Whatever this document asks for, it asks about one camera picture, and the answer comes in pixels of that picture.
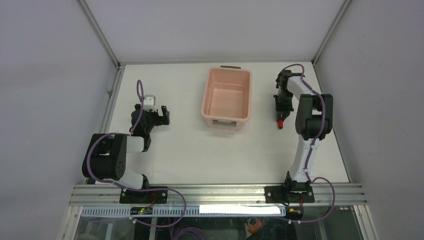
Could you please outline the red black screwdriver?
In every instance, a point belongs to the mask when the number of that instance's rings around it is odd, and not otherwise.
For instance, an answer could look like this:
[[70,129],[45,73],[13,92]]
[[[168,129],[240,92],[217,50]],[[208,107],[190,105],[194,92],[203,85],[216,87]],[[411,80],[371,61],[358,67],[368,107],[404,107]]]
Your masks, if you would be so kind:
[[284,127],[284,115],[281,114],[278,118],[277,118],[277,127],[281,130]]

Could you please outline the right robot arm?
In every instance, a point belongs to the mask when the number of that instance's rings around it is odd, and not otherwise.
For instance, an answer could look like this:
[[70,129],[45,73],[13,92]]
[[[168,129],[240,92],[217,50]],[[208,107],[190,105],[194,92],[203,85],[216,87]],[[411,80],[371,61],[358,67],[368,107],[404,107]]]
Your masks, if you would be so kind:
[[281,186],[283,198],[296,202],[302,193],[311,193],[311,169],[318,148],[333,128],[333,96],[314,90],[305,75],[283,69],[275,80],[278,93],[274,95],[276,122],[279,129],[295,112],[298,145],[293,164]]

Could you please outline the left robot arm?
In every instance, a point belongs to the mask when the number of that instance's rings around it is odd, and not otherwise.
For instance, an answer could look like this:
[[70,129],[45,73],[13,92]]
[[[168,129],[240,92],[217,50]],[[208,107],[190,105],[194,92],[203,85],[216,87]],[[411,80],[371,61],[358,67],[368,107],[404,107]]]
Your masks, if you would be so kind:
[[127,167],[128,153],[143,153],[150,148],[151,132],[154,127],[170,124],[170,112],[162,105],[161,112],[153,106],[134,106],[131,113],[130,133],[95,133],[92,135],[85,158],[82,174],[101,183],[110,183],[122,189],[130,189],[131,197],[145,203],[151,196],[147,176]]

